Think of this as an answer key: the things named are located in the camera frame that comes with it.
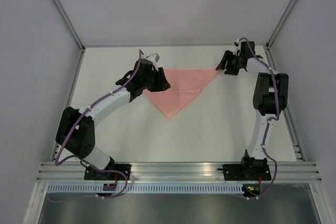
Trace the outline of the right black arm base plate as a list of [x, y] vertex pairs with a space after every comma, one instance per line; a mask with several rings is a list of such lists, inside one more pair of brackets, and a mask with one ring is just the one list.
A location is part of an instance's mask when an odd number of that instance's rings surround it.
[[271, 181], [269, 166], [243, 167], [241, 164], [224, 164], [217, 169], [223, 172], [225, 181]]

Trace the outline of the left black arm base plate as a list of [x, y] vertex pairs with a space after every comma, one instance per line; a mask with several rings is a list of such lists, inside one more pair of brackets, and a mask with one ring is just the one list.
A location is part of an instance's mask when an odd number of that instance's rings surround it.
[[100, 171], [92, 167], [91, 165], [86, 167], [84, 180], [116, 180], [126, 181], [130, 179], [131, 165], [130, 164], [114, 164], [108, 166], [106, 170]]

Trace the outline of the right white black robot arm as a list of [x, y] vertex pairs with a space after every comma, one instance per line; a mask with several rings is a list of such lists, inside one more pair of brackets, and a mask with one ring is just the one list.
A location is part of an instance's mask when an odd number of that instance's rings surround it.
[[216, 71], [236, 76], [241, 69], [257, 75], [253, 95], [256, 121], [248, 148], [241, 159], [239, 172], [245, 179], [252, 179], [268, 169], [267, 146], [274, 122], [287, 107], [289, 76], [269, 66], [255, 52], [255, 43], [246, 37], [238, 39], [235, 51], [225, 51]]

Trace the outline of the aluminium frame post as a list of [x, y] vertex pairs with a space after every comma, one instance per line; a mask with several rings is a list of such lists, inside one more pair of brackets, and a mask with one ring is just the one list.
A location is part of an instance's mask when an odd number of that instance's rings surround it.
[[84, 52], [85, 46], [82, 43], [73, 23], [71, 22], [66, 10], [64, 9], [62, 3], [60, 0], [51, 0], [56, 11], [58, 12], [60, 18], [62, 19], [62, 22], [64, 23], [66, 29], [68, 30], [68, 33], [76, 43], [77, 47], [81, 52]]
[[290, 16], [292, 10], [294, 9], [294, 7], [298, 3], [298, 1], [299, 0], [290, 0], [288, 2], [284, 12], [282, 13], [279, 21], [277, 22], [273, 32], [271, 33], [270, 38], [268, 39], [268, 41], [265, 44], [267, 48], [270, 48], [274, 44], [274, 42], [276, 41], [281, 29], [285, 25], [288, 17]]

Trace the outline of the aluminium front rail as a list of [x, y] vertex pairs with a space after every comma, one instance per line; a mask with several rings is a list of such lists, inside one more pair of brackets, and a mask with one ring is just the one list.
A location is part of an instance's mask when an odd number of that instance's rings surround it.
[[[232, 175], [223, 162], [133, 162], [130, 164], [132, 183], [221, 183]], [[269, 162], [268, 174], [276, 183], [320, 183], [322, 177], [314, 162]], [[78, 162], [55, 166], [43, 162], [38, 168], [38, 182], [83, 182], [86, 170]]]

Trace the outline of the pink cloth napkin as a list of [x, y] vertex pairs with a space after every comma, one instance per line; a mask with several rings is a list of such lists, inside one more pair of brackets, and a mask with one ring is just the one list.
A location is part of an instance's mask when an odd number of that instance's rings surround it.
[[170, 88], [160, 92], [144, 91], [144, 95], [167, 118], [189, 105], [219, 74], [215, 67], [205, 69], [165, 69]]

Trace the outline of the right aluminium frame post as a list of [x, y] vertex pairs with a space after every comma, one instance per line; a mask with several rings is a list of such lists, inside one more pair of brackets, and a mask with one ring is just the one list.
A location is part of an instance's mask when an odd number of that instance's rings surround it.
[[279, 21], [277, 22], [273, 32], [271, 33], [270, 38], [268, 39], [268, 41], [265, 44], [267, 48], [270, 48], [274, 44], [274, 42], [276, 41], [281, 29], [285, 25], [288, 17], [290, 16], [292, 10], [294, 9], [294, 7], [298, 3], [298, 1], [299, 0], [290, 0], [288, 2], [284, 12], [282, 13]]

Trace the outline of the left aluminium frame post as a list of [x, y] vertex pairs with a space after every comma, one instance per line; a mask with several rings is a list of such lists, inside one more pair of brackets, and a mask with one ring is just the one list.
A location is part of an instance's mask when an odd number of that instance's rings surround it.
[[64, 23], [66, 29], [68, 30], [68, 33], [76, 43], [77, 47], [81, 52], [84, 52], [85, 46], [82, 43], [73, 23], [71, 22], [66, 10], [64, 9], [62, 3], [60, 0], [51, 0], [56, 11], [58, 12], [60, 18], [62, 19], [62, 22]]

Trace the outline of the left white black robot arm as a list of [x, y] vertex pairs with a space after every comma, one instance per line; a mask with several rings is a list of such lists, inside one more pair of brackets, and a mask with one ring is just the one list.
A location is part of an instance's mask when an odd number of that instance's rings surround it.
[[154, 61], [139, 59], [134, 69], [116, 81], [111, 90], [93, 103], [75, 109], [64, 109], [56, 133], [56, 143], [60, 150], [66, 149], [73, 156], [96, 168], [96, 173], [104, 180], [114, 176], [114, 160], [96, 144], [95, 129], [100, 122], [116, 109], [132, 102], [143, 91], [162, 92], [171, 86], [162, 67]]

